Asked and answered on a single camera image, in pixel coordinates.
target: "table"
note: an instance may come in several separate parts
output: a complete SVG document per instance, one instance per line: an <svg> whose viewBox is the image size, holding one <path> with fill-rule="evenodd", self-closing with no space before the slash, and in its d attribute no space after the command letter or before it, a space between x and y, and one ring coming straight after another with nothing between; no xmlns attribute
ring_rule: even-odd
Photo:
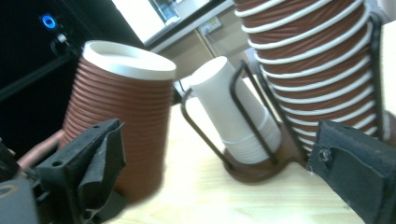
<svg viewBox="0 0 396 224"><path fill-rule="evenodd" d="M396 114L396 104L390 100L396 93L394 40L396 21L384 25L382 40L384 105ZM221 146L196 101L190 99L187 104L191 116ZM298 163L257 184L234 180L182 118L180 105L172 107L169 128L163 185L108 223L363 223L320 177Z"/></svg>

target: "black plastic part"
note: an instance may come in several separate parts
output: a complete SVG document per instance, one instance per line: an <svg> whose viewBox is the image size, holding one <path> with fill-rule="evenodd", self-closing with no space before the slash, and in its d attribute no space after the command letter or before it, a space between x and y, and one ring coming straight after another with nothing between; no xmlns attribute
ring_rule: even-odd
<svg viewBox="0 0 396 224"><path fill-rule="evenodd" d="M56 217L57 206L54 204L54 197L57 197L57 195L44 191L40 186L40 180L33 183L32 190L35 195L40 223L56 223L58 218Z"/></svg>
<svg viewBox="0 0 396 224"><path fill-rule="evenodd" d="M110 220L120 213L122 209L127 205L127 200L120 196L116 191L111 191L108 197L105 207L100 210L95 217L91 220L91 223L103 223Z"/></svg>
<svg viewBox="0 0 396 224"><path fill-rule="evenodd" d="M374 95L375 95L375 113L378 139L384 140L384 107L382 104L382 81L381 81L381 18L374 12L371 13L370 21L373 25L373 31L370 40L371 69L373 72Z"/></svg>
<svg viewBox="0 0 396 224"><path fill-rule="evenodd" d="M0 183L0 223L41 223L31 183L26 179Z"/></svg>
<svg viewBox="0 0 396 224"><path fill-rule="evenodd" d="M105 206L120 173L125 166L125 156L120 128L107 134L104 142L96 150L90 166L78 186L78 199L84 211L98 211ZM120 168L106 164L117 164Z"/></svg>
<svg viewBox="0 0 396 224"><path fill-rule="evenodd" d="M12 179L19 169L20 166L0 138L0 182Z"/></svg>
<svg viewBox="0 0 396 224"><path fill-rule="evenodd" d="M106 163L107 161L114 161L106 158L106 161L102 161L101 164L94 165L102 167L98 168L97 178L89 178L90 180L87 182L93 180L94 185L98 187L95 181L104 181L103 186L98 187L100 190L100 194L96 195L98 204L84 202L81 206L78 186L84 180L92 158L101 146L107 147L107 153L121 155L122 160L124 160L123 154L118 152L118 150L123 150L120 147L121 135L114 135L118 138L107 138L108 134L112 135L116 132L120 132L120 121L118 119L110 119L93 125L35 168L41 181L41 188L53 194L52 203L56 206L56 210L52 214L56 218L54 223L88 223L97 210L86 208L100 207L100 204L106 201L106 198L103 197L106 197L109 192L107 188L114 184L114 177L106 175L111 171L113 175L117 176L124 166L124 162ZM107 179L101 180L101 175L105 175L103 177ZM92 198L91 195L88 195L86 194L83 199L89 200Z"/></svg>
<svg viewBox="0 0 396 224"><path fill-rule="evenodd" d="M396 223L396 149L346 125L322 120L307 169L365 223Z"/></svg>

